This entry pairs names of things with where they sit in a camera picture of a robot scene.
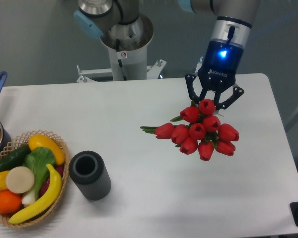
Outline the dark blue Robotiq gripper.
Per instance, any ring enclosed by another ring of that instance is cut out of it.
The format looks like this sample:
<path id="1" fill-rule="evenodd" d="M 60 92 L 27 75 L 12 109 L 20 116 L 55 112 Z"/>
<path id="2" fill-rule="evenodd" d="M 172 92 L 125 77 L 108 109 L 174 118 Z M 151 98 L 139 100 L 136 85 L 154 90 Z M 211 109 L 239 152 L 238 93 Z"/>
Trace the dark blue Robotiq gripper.
<path id="1" fill-rule="evenodd" d="M 198 73 L 185 75 L 185 82 L 189 98 L 194 102 L 205 99 L 208 91 L 215 93 L 216 110 L 225 110 L 244 94 L 244 89 L 236 84 L 236 71 L 244 50 L 238 46 L 210 41 L 205 58 Z M 197 94 L 194 81 L 199 77 L 201 90 Z M 221 94 L 232 88 L 232 95 L 220 102 Z"/>

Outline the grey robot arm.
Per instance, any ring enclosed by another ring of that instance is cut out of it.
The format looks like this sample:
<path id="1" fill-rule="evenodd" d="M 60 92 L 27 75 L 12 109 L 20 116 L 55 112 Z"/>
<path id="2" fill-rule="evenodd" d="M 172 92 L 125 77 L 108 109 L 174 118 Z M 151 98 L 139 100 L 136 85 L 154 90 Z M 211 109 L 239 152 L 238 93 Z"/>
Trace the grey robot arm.
<path id="1" fill-rule="evenodd" d="M 244 93 L 235 75 L 259 4 L 257 0 L 179 1 L 184 11 L 210 11 L 217 18 L 205 55 L 195 73 L 185 76 L 189 97 L 195 103 L 212 91 L 217 110 L 227 109 Z M 153 25 L 140 13 L 137 0 L 80 0 L 74 20 L 87 36 L 100 39 L 108 49 L 115 81 L 159 77 L 165 61 L 147 65 Z"/>

